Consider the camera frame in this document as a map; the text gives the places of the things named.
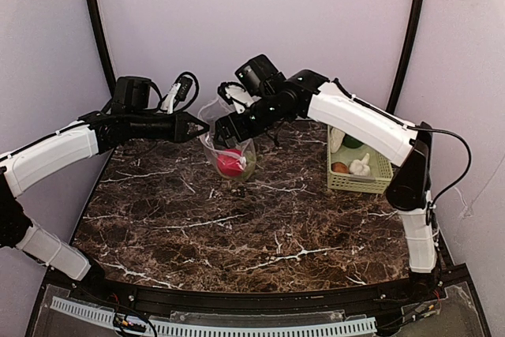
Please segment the red pepper toy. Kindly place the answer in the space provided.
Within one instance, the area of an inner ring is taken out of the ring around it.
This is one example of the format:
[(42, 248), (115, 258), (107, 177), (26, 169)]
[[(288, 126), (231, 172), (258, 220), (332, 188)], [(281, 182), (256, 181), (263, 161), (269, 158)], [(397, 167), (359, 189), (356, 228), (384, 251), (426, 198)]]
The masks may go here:
[(237, 149), (219, 153), (216, 162), (219, 173), (230, 178), (239, 177), (245, 169), (245, 158)]

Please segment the clear zip top bag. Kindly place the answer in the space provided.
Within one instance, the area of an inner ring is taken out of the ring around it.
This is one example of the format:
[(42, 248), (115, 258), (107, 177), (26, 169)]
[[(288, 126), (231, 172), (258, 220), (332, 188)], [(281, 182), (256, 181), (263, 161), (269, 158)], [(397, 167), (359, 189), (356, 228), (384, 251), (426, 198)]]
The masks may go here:
[(218, 174), (236, 182), (247, 181), (256, 168), (256, 149), (252, 139), (233, 142), (230, 148), (215, 142), (215, 121), (234, 108), (216, 97), (203, 105), (198, 118), (209, 124), (209, 131), (199, 136), (204, 154)]

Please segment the dark green pepper toy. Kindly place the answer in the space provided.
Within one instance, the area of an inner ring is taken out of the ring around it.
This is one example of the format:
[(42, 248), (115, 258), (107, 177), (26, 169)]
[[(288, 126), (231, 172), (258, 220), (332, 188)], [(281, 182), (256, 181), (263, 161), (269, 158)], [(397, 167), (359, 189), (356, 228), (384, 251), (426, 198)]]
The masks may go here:
[(350, 135), (345, 135), (342, 140), (342, 145), (346, 148), (359, 148), (363, 143)]

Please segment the green apple toy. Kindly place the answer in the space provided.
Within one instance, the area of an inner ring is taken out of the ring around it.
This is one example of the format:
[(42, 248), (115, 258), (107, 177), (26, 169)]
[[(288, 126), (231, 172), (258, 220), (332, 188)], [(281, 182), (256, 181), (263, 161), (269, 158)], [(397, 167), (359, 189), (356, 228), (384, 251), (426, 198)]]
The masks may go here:
[(244, 155), (245, 158), (245, 169), (242, 172), (241, 180), (247, 181), (254, 173), (256, 169), (256, 155), (251, 152), (246, 152)]

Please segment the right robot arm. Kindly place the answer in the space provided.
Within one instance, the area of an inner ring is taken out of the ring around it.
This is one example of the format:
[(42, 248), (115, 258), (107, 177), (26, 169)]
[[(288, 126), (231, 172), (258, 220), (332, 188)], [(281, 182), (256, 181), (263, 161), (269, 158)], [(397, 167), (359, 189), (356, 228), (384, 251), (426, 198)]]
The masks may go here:
[(368, 145), (398, 169), (386, 198), (400, 216), (409, 250), (409, 298), (421, 301), (441, 284), (434, 230), (438, 197), (431, 194), (432, 136), (426, 123), (404, 121), (348, 92), (339, 80), (310, 69), (285, 77), (260, 54), (240, 66), (237, 81), (217, 93), (234, 112), (215, 121), (215, 141), (226, 147), (266, 133), (276, 122), (310, 118)]

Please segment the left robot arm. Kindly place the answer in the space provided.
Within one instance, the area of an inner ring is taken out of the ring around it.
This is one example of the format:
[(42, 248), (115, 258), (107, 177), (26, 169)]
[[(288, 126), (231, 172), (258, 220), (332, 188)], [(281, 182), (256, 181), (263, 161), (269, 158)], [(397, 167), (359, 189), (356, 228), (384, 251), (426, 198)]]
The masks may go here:
[(79, 117), (63, 129), (1, 156), (1, 246), (18, 249), (77, 282), (93, 282), (104, 271), (92, 258), (44, 230), (24, 213), (18, 201), (32, 185), (61, 169), (115, 149), (133, 139), (180, 144), (209, 130), (192, 116), (186, 96), (198, 92), (193, 73), (180, 74), (156, 107), (149, 107), (156, 84), (145, 77), (118, 78), (102, 110)]

